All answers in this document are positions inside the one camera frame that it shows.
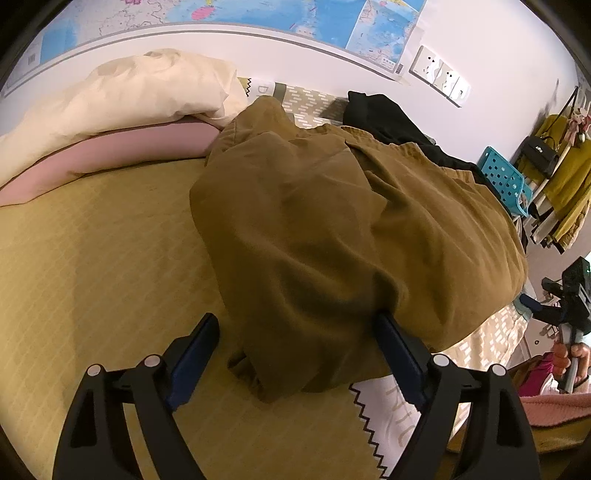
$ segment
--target pink pillow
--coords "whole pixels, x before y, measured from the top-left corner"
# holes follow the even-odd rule
[[[147,161],[205,156],[219,130],[193,117],[148,127],[113,130],[48,155],[0,189],[0,206],[33,200],[79,179],[110,168]]]

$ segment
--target hand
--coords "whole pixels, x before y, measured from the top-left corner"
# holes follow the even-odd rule
[[[560,380],[566,373],[566,369],[570,367],[568,350],[565,344],[555,343],[552,346],[552,352],[554,354],[554,359],[552,360],[552,375],[554,375],[555,380]],[[587,378],[591,350],[584,343],[575,343],[571,346],[570,353],[572,356],[578,357],[579,359],[579,368],[577,370],[577,376],[574,379],[574,384],[577,385]]]

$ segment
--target yellow coat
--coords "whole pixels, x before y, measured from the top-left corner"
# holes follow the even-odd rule
[[[537,135],[541,136],[555,118],[556,115],[549,116],[538,130]],[[556,143],[564,132],[566,121],[566,117],[559,118],[547,133]],[[551,140],[547,140],[546,143],[553,146]],[[568,248],[572,244],[573,237],[576,238],[575,233],[582,225],[584,214],[587,211],[587,203],[591,199],[590,160],[591,141],[584,142],[580,148],[571,148],[561,166],[544,188],[544,193],[559,219],[558,228],[552,233],[552,237],[563,248]],[[544,180],[543,175],[525,157],[519,159],[518,169],[525,177],[532,179],[538,185]]]

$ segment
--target person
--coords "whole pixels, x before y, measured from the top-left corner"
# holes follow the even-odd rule
[[[573,393],[588,393],[589,392],[589,362],[591,359],[591,349],[586,343],[577,343],[570,348],[572,357],[579,359],[579,367],[577,369],[577,376],[574,379],[575,389]],[[557,341],[552,346],[552,380],[548,383],[546,390],[544,386],[540,391],[541,395],[558,393],[558,380],[566,373],[566,369],[570,367],[569,351],[565,344]]]

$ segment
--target metal screw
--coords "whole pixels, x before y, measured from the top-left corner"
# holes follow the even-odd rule
[[[507,373],[507,369],[505,367],[503,367],[502,365],[495,364],[492,366],[492,372],[497,377],[503,377]]]
[[[146,367],[156,367],[160,363],[160,357],[158,355],[150,355],[146,360],[144,360],[144,365]]]
[[[449,365],[449,358],[446,355],[438,354],[433,357],[433,362],[438,367],[446,367]]]
[[[90,367],[88,367],[86,373],[89,374],[91,377],[96,377],[98,374],[100,374],[100,371],[100,365],[91,365]]]

